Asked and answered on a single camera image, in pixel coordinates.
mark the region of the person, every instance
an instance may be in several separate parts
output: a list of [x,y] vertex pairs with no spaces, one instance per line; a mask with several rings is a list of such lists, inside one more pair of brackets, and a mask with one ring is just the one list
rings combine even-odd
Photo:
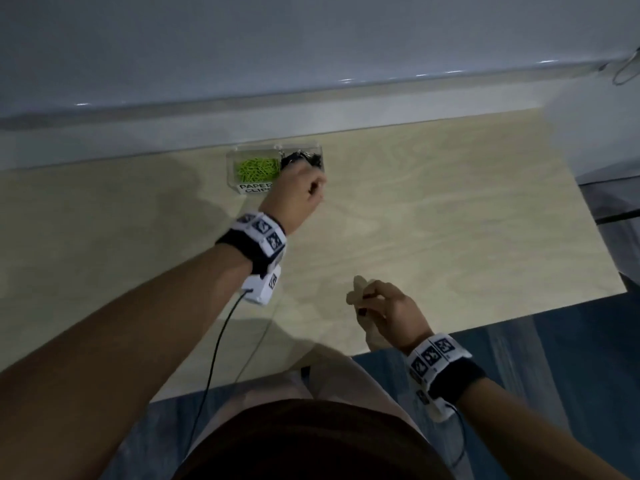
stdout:
[[[290,236],[322,201],[325,183],[308,163],[292,164],[260,211]],[[98,478],[253,266],[220,242],[3,371],[0,477]],[[380,334],[404,354],[433,335],[415,302],[392,284],[373,282],[364,293],[356,306],[369,310]],[[451,396],[455,407],[512,478],[625,478],[486,377],[460,389]],[[270,474],[453,478],[411,418],[348,358],[311,366],[308,385],[289,372],[231,399],[175,478]]]

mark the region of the leg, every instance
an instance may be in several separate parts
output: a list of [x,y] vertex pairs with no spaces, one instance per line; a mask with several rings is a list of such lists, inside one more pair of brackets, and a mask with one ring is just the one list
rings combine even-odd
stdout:
[[348,357],[312,365],[309,391],[315,399],[352,404],[396,416],[420,434],[411,416],[361,366]]
[[236,414],[254,406],[274,403],[283,399],[313,399],[300,378],[300,371],[283,372],[239,384],[234,395],[213,415],[202,433],[193,442],[189,453],[222,423],[229,421]]

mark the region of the wood grain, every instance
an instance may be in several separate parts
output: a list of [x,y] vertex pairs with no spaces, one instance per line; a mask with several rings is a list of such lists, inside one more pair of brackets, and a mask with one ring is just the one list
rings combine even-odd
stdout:
[[[214,385],[365,351],[345,303],[357,274],[394,282],[447,332],[624,291],[537,110],[286,141],[309,139],[325,202],[290,240],[269,306],[238,307]],[[0,174],[0,367],[256,208],[226,186],[226,151]],[[204,386],[220,326],[157,399]]]

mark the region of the left hand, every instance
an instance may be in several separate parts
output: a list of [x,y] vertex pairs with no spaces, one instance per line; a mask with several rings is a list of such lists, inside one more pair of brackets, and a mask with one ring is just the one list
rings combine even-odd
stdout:
[[293,234],[322,201],[325,183],[322,170],[306,160],[294,162],[273,183],[259,210],[276,219],[285,234]]

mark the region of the forearm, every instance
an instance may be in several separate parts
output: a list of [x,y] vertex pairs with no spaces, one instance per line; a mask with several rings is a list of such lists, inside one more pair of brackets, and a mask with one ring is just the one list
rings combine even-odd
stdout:
[[627,478],[489,379],[469,386],[456,406],[511,478]]
[[0,374],[3,477],[99,473],[251,268],[235,248],[215,246],[117,298]]

